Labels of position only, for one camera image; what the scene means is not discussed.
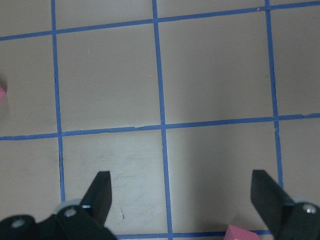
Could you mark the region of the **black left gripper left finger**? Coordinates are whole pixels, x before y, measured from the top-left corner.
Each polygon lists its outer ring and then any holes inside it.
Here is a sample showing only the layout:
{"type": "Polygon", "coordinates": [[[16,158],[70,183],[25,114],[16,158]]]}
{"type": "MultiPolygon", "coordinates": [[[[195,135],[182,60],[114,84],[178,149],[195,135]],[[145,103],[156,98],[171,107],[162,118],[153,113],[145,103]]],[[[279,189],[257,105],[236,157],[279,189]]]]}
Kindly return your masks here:
{"type": "Polygon", "coordinates": [[[111,205],[111,174],[109,171],[99,171],[82,198],[81,207],[103,227],[111,205]]]}

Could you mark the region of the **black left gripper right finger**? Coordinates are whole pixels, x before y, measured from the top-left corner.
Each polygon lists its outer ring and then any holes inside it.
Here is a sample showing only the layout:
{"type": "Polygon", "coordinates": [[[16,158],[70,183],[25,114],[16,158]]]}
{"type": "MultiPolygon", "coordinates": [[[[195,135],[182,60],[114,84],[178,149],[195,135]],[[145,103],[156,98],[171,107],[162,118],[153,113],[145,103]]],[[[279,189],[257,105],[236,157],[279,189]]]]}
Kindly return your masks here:
{"type": "Polygon", "coordinates": [[[295,205],[294,200],[262,169],[252,171],[250,200],[271,232],[281,230],[295,205]]]}

